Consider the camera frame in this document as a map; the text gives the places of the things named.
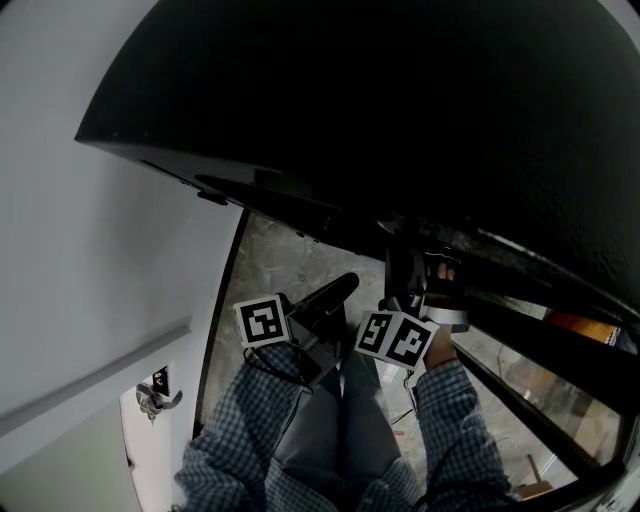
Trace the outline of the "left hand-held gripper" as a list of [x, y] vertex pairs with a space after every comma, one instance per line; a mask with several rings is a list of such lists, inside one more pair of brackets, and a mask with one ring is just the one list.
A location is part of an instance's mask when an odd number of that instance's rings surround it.
[[[295, 304], [282, 293], [236, 303], [233, 313], [244, 354], [271, 375], [299, 386], [316, 385], [341, 359], [344, 302], [359, 283], [358, 275], [349, 272]], [[293, 349], [295, 373], [267, 359], [264, 348], [275, 345]]]

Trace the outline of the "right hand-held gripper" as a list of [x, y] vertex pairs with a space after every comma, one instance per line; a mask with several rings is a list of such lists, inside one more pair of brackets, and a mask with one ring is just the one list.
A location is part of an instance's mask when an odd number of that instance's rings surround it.
[[408, 371], [415, 371], [427, 352], [436, 331], [444, 325], [454, 333], [469, 330], [466, 310], [429, 306], [426, 294], [424, 252], [402, 246], [386, 252], [384, 296], [376, 311], [363, 313], [355, 350]]

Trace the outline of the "person's right hand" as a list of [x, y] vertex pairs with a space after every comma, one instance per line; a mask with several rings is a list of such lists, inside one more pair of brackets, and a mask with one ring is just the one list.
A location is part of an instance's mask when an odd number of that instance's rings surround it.
[[464, 270], [459, 261], [442, 255], [425, 260], [427, 304], [436, 308], [466, 310]]

